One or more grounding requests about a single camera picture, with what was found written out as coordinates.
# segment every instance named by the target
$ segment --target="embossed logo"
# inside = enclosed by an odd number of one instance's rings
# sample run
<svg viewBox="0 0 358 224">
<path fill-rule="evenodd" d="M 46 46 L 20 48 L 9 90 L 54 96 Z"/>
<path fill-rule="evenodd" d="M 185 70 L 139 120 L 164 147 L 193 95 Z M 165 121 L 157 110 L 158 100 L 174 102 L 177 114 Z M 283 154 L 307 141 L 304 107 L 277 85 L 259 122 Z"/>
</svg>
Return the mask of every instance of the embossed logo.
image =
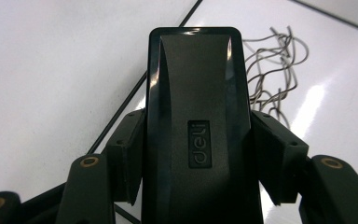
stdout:
<svg viewBox="0 0 358 224">
<path fill-rule="evenodd" d="M 208 120 L 191 120 L 188 128 L 188 166 L 211 168 L 211 131 Z"/>
</svg>

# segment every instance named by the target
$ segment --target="black plastic device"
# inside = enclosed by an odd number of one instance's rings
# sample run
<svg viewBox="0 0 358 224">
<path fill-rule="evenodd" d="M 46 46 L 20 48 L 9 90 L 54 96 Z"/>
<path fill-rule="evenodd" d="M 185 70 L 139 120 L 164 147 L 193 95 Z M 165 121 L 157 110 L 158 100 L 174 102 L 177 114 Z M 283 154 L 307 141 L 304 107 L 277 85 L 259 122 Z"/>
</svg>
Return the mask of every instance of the black plastic device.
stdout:
<svg viewBox="0 0 358 224">
<path fill-rule="evenodd" d="M 262 223 L 240 32 L 149 41 L 143 223 Z"/>
</svg>

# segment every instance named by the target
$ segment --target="tangled wire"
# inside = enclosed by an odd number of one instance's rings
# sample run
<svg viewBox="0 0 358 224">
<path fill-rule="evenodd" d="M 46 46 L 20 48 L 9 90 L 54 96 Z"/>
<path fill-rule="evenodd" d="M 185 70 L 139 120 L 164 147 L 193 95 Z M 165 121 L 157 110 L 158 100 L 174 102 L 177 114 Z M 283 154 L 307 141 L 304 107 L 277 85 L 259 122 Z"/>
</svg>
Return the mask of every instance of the tangled wire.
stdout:
<svg viewBox="0 0 358 224">
<path fill-rule="evenodd" d="M 284 125 L 290 128 L 289 121 L 281 111 L 282 100 L 286 99 L 288 93 L 297 87 L 296 73 L 293 66 L 305 62 L 310 54 L 308 46 L 304 41 L 294 37 L 290 27 L 287 27 L 288 34 L 280 34 L 274 28 L 270 28 L 273 35 L 261 39 L 243 39 L 242 43 L 251 51 L 251 55 L 245 59 L 249 64 L 246 69 L 249 86 L 249 99 L 253 110 L 262 111 L 274 116 L 278 121 L 283 119 Z M 254 42 L 268 42 L 271 38 L 278 41 L 278 47 L 259 48 L 255 50 L 250 46 Z M 296 56 L 296 43 L 303 51 L 301 60 Z M 277 92 L 272 93 L 266 90 L 265 83 L 271 76 L 281 76 L 284 80 L 283 87 L 277 87 Z"/>
</svg>

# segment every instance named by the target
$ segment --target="glossy black surface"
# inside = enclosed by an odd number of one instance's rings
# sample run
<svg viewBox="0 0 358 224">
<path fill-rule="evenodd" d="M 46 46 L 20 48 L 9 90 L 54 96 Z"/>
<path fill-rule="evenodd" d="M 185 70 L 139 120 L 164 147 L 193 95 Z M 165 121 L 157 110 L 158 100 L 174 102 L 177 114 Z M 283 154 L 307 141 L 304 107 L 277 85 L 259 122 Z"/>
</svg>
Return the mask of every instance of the glossy black surface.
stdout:
<svg viewBox="0 0 358 224">
<path fill-rule="evenodd" d="M 143 223 L 262 222 L 243 62 L 234 28 L 151 33 Z M 210 139 L 191 139 L 189 122 L 208 122 Z M 211 164 L 194 167 L 194 140 Z"/>
</svg>

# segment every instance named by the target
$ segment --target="white tile floor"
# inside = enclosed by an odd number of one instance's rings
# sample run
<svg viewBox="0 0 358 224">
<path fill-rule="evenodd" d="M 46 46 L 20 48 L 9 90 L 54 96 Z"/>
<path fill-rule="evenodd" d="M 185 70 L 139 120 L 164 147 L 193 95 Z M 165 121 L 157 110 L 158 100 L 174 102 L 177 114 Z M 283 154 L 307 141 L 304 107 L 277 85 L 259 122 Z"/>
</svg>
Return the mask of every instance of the white tile floor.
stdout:
<svg viewBox="0 0 358 224">
<path fill-rule="evenodd" d="M 57 3 L 46 13 L 34 12 L 42 6 L 0 6 L 5 12 L 0 15 L 0 190 L 15 190 L 26 199 L 60 184 L 71 161 L 88 150 L 144 72 L 151 26 L 179 23 L 193 2 L 179 8 L 173 1 L 164 7 L 133 3 L 123 10 L 110 6 L 110 11 L 86 3 L 69 10 Z M 142 14 L 138 22 L 146 20 L 141 33 L 111 15 L 121 12 L 128 18 L 132 7 Z M 161 13 L 158 18 L 152 8 Z M 95 22 L 80 26 L 83 14 Z M 128 35 L 110 30 L 110 22 Z M 295 68 L 299 87 L 283 104 L 293 131 L 310 145 L 310 156 L 336 156 L 358 172 L 357 29 L 276 0 L 204 1 L 187 24 L 234 26 L 246 38 L 267 36 L 271 26 L 284 32 L 287 25 L 310 47 L 310 58 Z M 126 111 L 143 104 L 143 92 L 145 87 Z M 300 223 L 298 204 L 272 207 L 264 191 L 262 199 L 266 223 Z M 121 205 L 140 218 L 140 201 L 134 207 Z"/>
</svg>

